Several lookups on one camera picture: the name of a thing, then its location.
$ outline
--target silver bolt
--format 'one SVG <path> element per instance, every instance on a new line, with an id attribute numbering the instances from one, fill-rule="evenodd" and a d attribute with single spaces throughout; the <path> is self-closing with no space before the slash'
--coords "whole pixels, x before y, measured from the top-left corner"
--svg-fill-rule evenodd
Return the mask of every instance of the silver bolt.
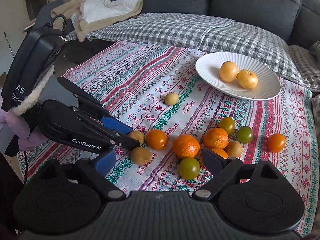
<path id="1" fill-rule="evenodd" d="M 109 198 L 121 198 L 123 196 L 123 192 L 120 190 L 111 190 L 108 192 Z"/>
<path id="2" fill-rule="evenodd" d="M 196 196 L 198 196 L 200 198 L 208 198 L 208 197 L 210 197 L 210 195 L 211 195 L 211 192 L 206 189 L 199 189 L 196 191 Z"/>

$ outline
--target fluted plate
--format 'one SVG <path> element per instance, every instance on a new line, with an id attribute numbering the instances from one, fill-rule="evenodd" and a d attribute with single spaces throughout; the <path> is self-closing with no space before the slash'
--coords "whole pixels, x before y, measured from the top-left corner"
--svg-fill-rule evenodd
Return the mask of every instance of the fluted plate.
<path id="1" fill-rule="evenodd" d="M 239 85 L 238 80 L 232 83 L 223 82 L 219 77 L 219 69 L 226 61 L 236 63 L 239 71 L 247 69 L 255 73 L 258 77 L 258 85 L 254 89 L 244 89 Z M 258 60 L 245 55 L 231 52 L 206 54 L 197 60 L 196 70 L 209 85 L 236 98 L 264 101 L 280 93 L 280 82 L 276 74 Z"/>

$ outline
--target green tomato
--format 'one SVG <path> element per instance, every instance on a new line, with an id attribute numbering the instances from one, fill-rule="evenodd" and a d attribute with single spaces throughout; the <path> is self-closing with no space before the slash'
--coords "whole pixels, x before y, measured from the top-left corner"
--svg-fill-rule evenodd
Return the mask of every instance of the green tomato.
<path id="1" fill-rule="evenodd" d="M 250 143 L 253 139 L 252 129 L 249 126 L 241 127 L 237 131 L 237 140 L 241 143 Z"/>
<path id="2" fill-rule="evenodd" d="M 180 162 L 179 174 L 184 179 L 194 179 L 200 172 L 200 164 L 195 158 L 185 158 Z"/>
<path id="3" fill-rule="evenodd" d="M 235 121 L 233 121 L 231 117 L 224 117 L 218 123 L 218 127 L 222 128 L 228 135 L 230 135 L 235 129 Z"/>

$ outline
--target gray sofa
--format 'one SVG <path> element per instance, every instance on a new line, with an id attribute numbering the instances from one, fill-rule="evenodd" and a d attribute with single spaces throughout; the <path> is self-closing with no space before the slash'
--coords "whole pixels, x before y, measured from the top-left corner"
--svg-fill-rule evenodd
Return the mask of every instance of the gray sofa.
<path id="1" fill-rule="evenodd" d="M 320 0 L 143 0 L 143 13 L 191 13 L 234 19 L 306 49 L 320 40 Z"/>

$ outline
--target cherry tomato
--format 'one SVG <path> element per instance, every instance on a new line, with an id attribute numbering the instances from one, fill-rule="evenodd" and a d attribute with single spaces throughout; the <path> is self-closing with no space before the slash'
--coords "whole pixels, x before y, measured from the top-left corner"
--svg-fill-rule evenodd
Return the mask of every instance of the cherry tomato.
<path id="1" fill-rule="evenodd" d="M 150 132 L 147 133 L 146 141 L 154 150 L 162 150 L 168 144 L 167 136 L 164 132 L 158 129 L 150 130 Z"/>
<path id="2" fill-rule="evenodd" d="M 184 179 L 194 179 L 199 175 L 200 164 L 194 158 L 185 158 L 180 162 L 179 174 Z"/>
<path id="3" fill-rule="evenodd" d="M 285 137 L 281 133 L 275 133 L 268 138 L 267 147 L 270 152 L 278 153 L 285 147 Z"/>
<path id="4" fill-rule="evenodd" d="M 241 143 L 250 143 L 253 139 L 253 132 L 249 126 L 243 126 L 237 131 L 237 140 Z"/>
<path id="5" fill-rule="evenodd" d="M 218 127 L 222 128 L 228 135 L 230 135 L 235 129 L 235 121 L 233 121 L 231 117 L 224 117 L 218 123 Z"/>

